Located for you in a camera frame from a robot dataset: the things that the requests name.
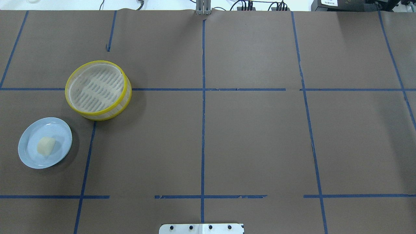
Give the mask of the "yellow rimmed steamer basket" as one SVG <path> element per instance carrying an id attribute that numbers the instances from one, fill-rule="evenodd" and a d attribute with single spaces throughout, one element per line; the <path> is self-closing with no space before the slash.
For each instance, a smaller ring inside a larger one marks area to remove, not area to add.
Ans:
<path id="1" fill-rule="evenodd" d="M 122 113 L 132 96 L 125 72 L 113 62 L 97 60 L 77 68 L 64 94 L 70 108 L 92 121 L 106 121 Z"/>

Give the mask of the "white steamed bun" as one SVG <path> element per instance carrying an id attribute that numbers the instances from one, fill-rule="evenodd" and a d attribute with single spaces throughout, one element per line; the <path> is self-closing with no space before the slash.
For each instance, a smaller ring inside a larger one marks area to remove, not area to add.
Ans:
<path id="1" fill-rule="evenodd" d="M 37 144 L 37 152 L 43 156 L 51 155 L 54 146 L 56 144 L 56 139 L 53 137 L 43 137 L 39 140 Z"/>

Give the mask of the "grey aluminium post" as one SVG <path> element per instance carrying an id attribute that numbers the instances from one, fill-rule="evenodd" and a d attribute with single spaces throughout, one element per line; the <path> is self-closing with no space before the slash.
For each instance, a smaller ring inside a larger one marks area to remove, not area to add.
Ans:
<path id="1" fill-rule="evenodd" d="M 195 0 L 196 15 L 210 15 L 212 13 L 211 0 Z"/>

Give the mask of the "white metal base plate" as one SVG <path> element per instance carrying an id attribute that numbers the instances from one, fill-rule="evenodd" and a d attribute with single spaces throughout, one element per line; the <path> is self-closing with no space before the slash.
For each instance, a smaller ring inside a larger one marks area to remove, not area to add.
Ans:
<path id="1" fill-rule="evenodd" d="M 159 234 L 244 234 L 243 224 L 165 224 L 159 228 Z"/>

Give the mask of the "light blue plate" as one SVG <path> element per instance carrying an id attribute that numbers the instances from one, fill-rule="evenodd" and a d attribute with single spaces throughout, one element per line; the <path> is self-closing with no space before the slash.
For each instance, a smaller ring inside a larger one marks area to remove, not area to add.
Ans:
<path id="1" fill-rule="evenodd" d="M 33 169 L 44 169 L 59 163 L 72 146 L 69 125 L 55 117 L 37 120 L 20 137 L 18 154 L 21 161 Z"/>

